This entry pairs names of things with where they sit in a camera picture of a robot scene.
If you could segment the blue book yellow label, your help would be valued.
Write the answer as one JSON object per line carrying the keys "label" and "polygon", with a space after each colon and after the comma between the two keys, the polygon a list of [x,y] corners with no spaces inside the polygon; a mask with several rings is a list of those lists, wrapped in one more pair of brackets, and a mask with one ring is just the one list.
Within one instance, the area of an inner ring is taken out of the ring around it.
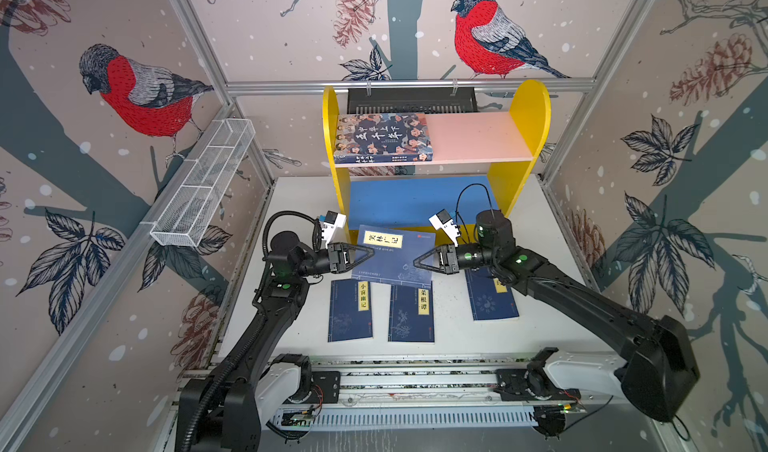
{"label": "blue book yellow label", "polygon": [[361,225],[358,244],[370,247],[374,255],[356,266],[351,277],[389,285],[428,288],[432,272],[414,266],[414,261],[432,250],[436,234]]}

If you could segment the colourful illustrated thick book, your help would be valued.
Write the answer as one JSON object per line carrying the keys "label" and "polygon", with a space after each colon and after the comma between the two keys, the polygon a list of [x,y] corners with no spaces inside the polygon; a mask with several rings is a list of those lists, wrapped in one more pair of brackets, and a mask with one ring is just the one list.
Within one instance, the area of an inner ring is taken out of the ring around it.
{"label": "colourful illustrated thick book", "polygon": [[337,164],[430,162],[433,147],[422,113],[345,114],[332,135]]}

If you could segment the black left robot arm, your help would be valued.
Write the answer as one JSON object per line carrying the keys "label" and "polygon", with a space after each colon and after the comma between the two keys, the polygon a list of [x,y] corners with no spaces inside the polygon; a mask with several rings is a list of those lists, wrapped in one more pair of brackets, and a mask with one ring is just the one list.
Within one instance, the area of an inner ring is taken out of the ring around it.
{"label": "black left robot arm", "polygon": [[286,401],[303,401],[323,391],[314,383],[308,357],[276,355],[274,350],[304,307],[313,277],[349,272],[375,254],[370,246],[328,241],[324,226],[293,210],[266,221],[264,269],[252,301],[256,314],[223,361],[184,386],[175,450],[255,451],[263,429],[286,442],[303,438],[272,419]]}

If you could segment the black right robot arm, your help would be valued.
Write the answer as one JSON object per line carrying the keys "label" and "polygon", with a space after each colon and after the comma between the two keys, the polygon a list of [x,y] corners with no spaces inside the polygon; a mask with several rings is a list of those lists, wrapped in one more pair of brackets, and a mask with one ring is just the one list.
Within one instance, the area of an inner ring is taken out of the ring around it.
{"label": "black right robot arm", "polygon": [[658,422],[675,419],[700,378],[679,321],[651,318],[575,281],[544,256],[518,246],[510,220],[498,210],[480,212],[475,230],[474,242],[437,246],[415,258],[414,267],[445,275],[487,268],[502,284],[579,323],[624,359],[614,376],[637,410]]}

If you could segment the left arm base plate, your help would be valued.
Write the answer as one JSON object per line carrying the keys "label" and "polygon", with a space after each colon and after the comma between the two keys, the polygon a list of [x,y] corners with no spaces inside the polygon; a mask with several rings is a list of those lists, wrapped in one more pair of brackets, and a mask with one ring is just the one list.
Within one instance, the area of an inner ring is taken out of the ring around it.
{"label": "left arm base plate", "polygon": [[312,383],[306,392],[299,390],[284,401],[285,405],[337,404],[341,388],[341,373],[320,371],[312,373]]}

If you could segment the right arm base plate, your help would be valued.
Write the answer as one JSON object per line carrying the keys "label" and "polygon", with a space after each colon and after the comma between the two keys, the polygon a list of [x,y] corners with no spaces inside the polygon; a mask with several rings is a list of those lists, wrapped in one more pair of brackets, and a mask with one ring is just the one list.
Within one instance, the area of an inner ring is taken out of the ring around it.
{"label": "right arm base plate", "polygon": [[578,402],[578,389],[560,389],[542,371],[522,368],[497,369],[493,391],[503,402],[565,401]]}

